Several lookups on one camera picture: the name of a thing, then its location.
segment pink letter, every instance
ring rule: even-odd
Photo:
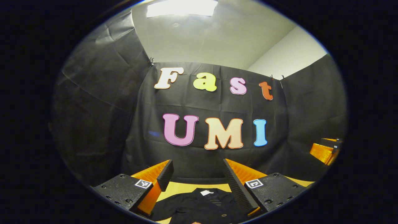
[[[232,87],[229,89],[233,94],[236,95],[243,95],[247,92],[246,86],[244,84],[246,83],[244,79],[242,78],[232,78],[229,83],[231,84]]]
[[[185,138],[176,137],[176,122],[179,116],[176,114],[164,114],[164,138],[172,145],[186,146],[192,143],[193,135],[195,133],[195,123],[199,120],[199,117],[194,115],[184,116],[184,120],[187,122],[187,132]]]

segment table surface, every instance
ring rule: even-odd
[[[312,184],[313,181],[302,181],[302,180],[297,180],[291,177],[287,177],[291,179],[292,181],[307,187],[308,185]],[[168,198],[172,195],[176,194],[181,194],[181,193],[190,193],[194,191],[196,188],[218,188],[220,190],[226,191],[226,192],[231,192],[231,189],[229,188],[228,184],[217,184],[217,185],[198,185],[198,184],[183,184],[183,183],[176,183],[176,182],[169,182],[169,185],[167,186],[166,191],[161,192],[159,195],[159,198],[157,201],[163,200],[165,198]],[[170,222],[170,218],[157,221],[157,223],[161,224],[168,224]]]

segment black clothing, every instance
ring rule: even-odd
[[[213,194],[203,196],[208,190]],[[170,224],[236,224],[248,220],[242,213],[232,193],[217,188],[196,188],[191,193],[182,193],[158,201],[152,210],[153,221],[172,217]]]

